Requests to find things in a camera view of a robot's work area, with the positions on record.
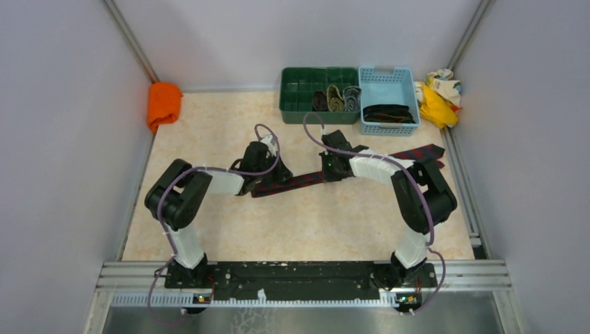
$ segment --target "orange towel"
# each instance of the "orange towel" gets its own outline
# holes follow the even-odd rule
[[[160,124],[174,123],[180,114],[182,93],[173,83],[156,82],[150,87],[150,105],[147,110],[147,125],[153,133]]]

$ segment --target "crumpled fabric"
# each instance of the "crumpled fabric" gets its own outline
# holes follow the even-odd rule
[[[442,69],[426,75],[426,85],[455,106],[461,105],[461,82],[453,79],[453,71]]]
[[[162,124],[174,123],[180,115],[180,88],[173,83],[156,82],[150,87],[150,101],[147,108],[147,125],[152,133]]]
[[[420,103],[421,118],[431,121],[439,129],[445,126],[453,127],[457,124],[459,118],[455,115],[453,109],[457,109],[458,107],[445,101],[423,82],[416,81],[414,88],[416,90],[416,99]]]

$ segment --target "yellow cloth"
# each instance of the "yellow cloth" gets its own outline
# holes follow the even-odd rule
[[[424,100],[420,104],[420,117],[434,123],[439,129],[453,127],[459,118],[451,110],[447,102],[427,85],[422,84]]]

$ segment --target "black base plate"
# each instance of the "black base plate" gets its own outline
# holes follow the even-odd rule
[[[264,289],[270,301],[343,301],[379,299],[379,288],[396,287],[391,264],[343,262],[209,262],[203,281],[179,275],[178,265],[166,274],[166,288],[211,288],[218,301],[252,300]],[[419,274],[422,287],[435,287],[434,266],[426,263]]]

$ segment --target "rolled tie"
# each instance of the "rolled tie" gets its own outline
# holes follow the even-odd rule
[[[349,86],[342,91],[345,111],[360,111],[360,93],[358,86]]]
[[[340,95],[340,90],[334,85],[328,86],[328,110],[344,111],[344,99]]]
[[[328,98],[323,90],[314,92],[312,99],[313,111],[327,111],[328,110]]]

